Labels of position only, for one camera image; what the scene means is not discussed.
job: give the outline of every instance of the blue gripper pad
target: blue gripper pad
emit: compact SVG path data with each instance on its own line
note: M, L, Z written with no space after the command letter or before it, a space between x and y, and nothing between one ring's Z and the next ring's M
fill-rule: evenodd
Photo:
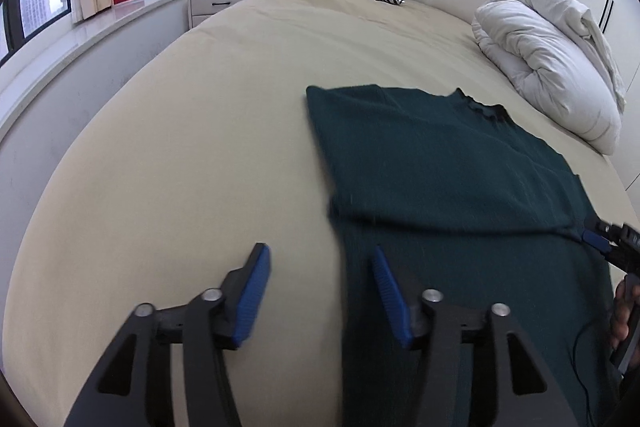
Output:
M238 347L251 334L270 273L271 250L267 245L263 245L236 306L236 328L231 339Z
M585 229L582 232L582 240L587 243L587 245L591 245L598 251L602 253L611 252L611 245L607 239L602 237L601 235L591 232L591 230Z
M380 292L391 330L402 347L408 349L414 341L410 328L409 306L404 297L402 297L398 282L391 272L385 253L380 247L376 247L373 254L373 276L378 285L378 291Z

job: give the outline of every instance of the wardrobe door handle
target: wardrobe door handle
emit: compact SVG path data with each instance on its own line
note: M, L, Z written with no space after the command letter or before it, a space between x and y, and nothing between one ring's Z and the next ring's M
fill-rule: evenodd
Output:
M609 17L611 17L611 12L613 10L613 0L611 0L611 6L609 6L609 15L607 15L607 20L604 23L604 28L602 29L602 33L604 34L607 31L607 24L609 24Z
M604 3L604 10L602 10L602 15L600 16L600 22L598 23L598 28L602 29L602 21L604 20L604 14L607 12L607 8L609 7L609 0Z

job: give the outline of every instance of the bed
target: bed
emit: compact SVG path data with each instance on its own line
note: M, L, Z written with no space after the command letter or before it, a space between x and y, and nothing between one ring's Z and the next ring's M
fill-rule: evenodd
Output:
M243 424L339 425L341 259L310 84L460 87L500 103L564 156L601 217L637 226L609 160L482 55L470 21L483 1L244 0L146 65L70 147L18 254L2 350L36 423L63 424L136 304L183 304L264 241L273 274L254 333L226 357Z

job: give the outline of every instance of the folded comforter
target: folded comforter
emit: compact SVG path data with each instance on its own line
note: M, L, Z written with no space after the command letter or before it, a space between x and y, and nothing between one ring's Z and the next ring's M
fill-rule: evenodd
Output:
M625 87L589 8L576 0L489 0L476 10L472 29L527 102L613 154Z

